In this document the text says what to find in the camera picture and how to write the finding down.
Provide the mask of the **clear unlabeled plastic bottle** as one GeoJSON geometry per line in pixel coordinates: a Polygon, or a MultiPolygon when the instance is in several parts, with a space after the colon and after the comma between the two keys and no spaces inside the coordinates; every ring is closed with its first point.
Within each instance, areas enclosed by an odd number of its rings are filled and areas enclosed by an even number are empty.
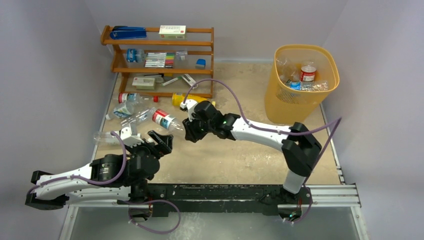
{"type": "Polygon", "coordinates": [[[277,74],[283,82],[299,82],[300,72],[297,66],[286,56],[279,56],[275,59],[277,74]]]}

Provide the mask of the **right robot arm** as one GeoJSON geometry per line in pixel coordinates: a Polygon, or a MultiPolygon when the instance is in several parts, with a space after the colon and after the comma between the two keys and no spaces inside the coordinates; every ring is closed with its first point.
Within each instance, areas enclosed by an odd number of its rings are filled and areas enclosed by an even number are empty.
{"type": "Polygon", "coordinates": [[[188,116],[182,122],[187,141],[196,143],[207,134],[213,134],[220,139],[248,141],[282,152],[288,172],[280,196],[288,204],[300,198],[301,187],[322,150],[322,145],[304,124],[279,126],[249,121],[235,113],[222,114],[207,100],[189,99],[179,107],[188,116]]]}

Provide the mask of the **clear bottle red label red cap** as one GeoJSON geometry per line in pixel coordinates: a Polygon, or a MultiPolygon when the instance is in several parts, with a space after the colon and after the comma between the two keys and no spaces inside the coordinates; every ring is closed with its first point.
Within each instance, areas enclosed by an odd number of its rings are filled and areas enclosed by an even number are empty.
{"type": "Polygon", "coordinates": [[[154,110],[152,121],[170,132],[182,133],[184,131],[183,124],[178,118],[159,108],[154,110]]]}

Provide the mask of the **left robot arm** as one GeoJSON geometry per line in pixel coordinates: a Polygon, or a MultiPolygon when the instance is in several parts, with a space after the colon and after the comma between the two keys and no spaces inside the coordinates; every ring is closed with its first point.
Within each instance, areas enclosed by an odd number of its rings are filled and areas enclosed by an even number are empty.
{"type": "Polygon", "coordinates": [[[106,154],[75,170],[52,174],[41,170],[32,173],[33,187],[25,205],[38,210],[57,210],[84,201],[117,200],[138,205],[153,200],[148,188],[160,169],[160,158],[173,150],[174,137],[154,130],[152,141],[132,135],[128,130],[111,131],[122,154],[106,154]]]}

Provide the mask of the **clear bottle red white label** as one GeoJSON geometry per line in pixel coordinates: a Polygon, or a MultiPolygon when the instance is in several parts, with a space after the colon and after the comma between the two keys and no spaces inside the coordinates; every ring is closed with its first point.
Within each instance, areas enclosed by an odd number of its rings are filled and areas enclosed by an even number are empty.
{"type": "Polygon", "coordinates": [[[313,82],[316,77],[317,68],[312,63],[304,63],[300,67],[300,81],[313,82]]]}

